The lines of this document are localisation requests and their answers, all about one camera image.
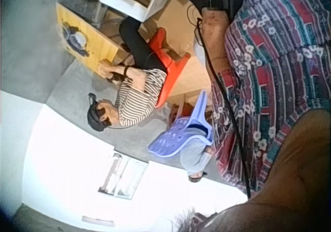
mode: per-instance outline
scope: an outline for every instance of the cardboard box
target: cardboard box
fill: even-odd
[[[167,0],[150,0],[148,1],[149,5],[146,6],[136,0],[99,1],[141,22],[144,22],[156,12],[158,12],[160,9],[162,9],[167,2]]]

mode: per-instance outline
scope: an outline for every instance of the person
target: person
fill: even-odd
[[[331,0],[244,0],[231,24],[191,1],[235,113],[252,198],[181,231],[329,231]],[[208,73],[217,166],[246,193],[234,124]]]
[[[186,133],[206,137],[208,130],[195,124],[187,127]],[[180,163],[188,173],[188,179],[192,183],[198,183],[207,173],[203,170],[212,158],[213,150],[206,146],[200,139],[190,140],[180,151]]]
[[[119,27],[119,34],[130,49],[134,66],[116,65],[102,60],[99,74],[112,81],[122,81],[116,102],[103,99],[91,104],[87,113],[89,125],[103,131],[112,125],[134,126],[154,110],[167,76],[167,69],[138,32],[141,23],[127,17]]]

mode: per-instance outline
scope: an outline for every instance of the hand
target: hand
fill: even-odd
[[[205,148],[205,152],[206,152],[206,153],[209,153],[209,154],[211,154],[211,155],[214,154],[214,150],[213,150],[213,148],[210,147],[210,146],[206,146],[206,148]]]
[[[111,68],[112,65],[108,60],[101,60],[98,64],[98,74],[103,78],[112,78]]]

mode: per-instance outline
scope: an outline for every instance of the black wire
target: black wire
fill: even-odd
[[[242,165],[243,165],[243,171],[244,171],[244,178],[245,178],[245,184],[246,184],[246,193],[247,193],[248,199],[250,199],[251,198],[251,193],[250,193],[250,186],[249,186],[248,171],[247,171],[247,166],[246,166],[246,155],[245,155],[245,151],[244,151],[244,148],[243,148],[242,137],[241,137],[241,135],[239,133],[238,124],[236,122],[236,119],[235,119],[235,116],[234,116],[234,112],[233,112],[233,110],[231,108],[231,105],[230,105],[230,102],[228,100],[227,93],[226,93],[226,91],[225,91],[225,89],[224,89],[221,81],[218,79],[218,77],[216,75],[216,72],[215,72],[215,70],[213,68],[212,61],[210,60],[210,57],[209,57],[209,54],[208,54],[206,45],[205,45],[205,43],[203,41],[201,30],[200,30],[200,24],[201,24],[201,22],[202,22],[202,20],[200,18],[198,18],[197,29],[198,29],[198,32],[199,32],[199,36],[201,38],[202,47],[205,50],[205,55],[206,55],[206,58],[207,58],[207,61],[208,61],[209,69],[212,72],[212,74],[213,74],[213,76],[214,76],[214,78],[215,78],[215,80],[216,80],[216,82],[217,82],[217,84],[218,84],[218,86],[219,86],[219,88],[221,90],[221,93],[222,93],[222,96],[223,96],[225,105],[228,108],[229,115],[230,115],[231,121],[233,123],[234,131],[235,131],[235,134],[236,134],[237,140],[238,140],[240,157],[242,159]]]
[[[192,26],[195,27],[195,29],[194,29],[194,37],[195,37],[197,43],[199,44],[199,46],[202,47],[202,44],[201,44],[201,42],[199,41],[199,38],[197,37],[197,34],[196,34],[196,31],[197,31],[197,29],[198,29],[198,28],[197,28],[197,25],[196,25],[194,22],[192,22],[191,19],[190,19],[189,10],[190,10],[191,7],[194,7],[194,8],[195,8],[195,5],[194,5],[194,4],[191,4],[190,6],[187,7],[187,9],[186,9],[186,17],[187,17],[188,22],[189,22]]]

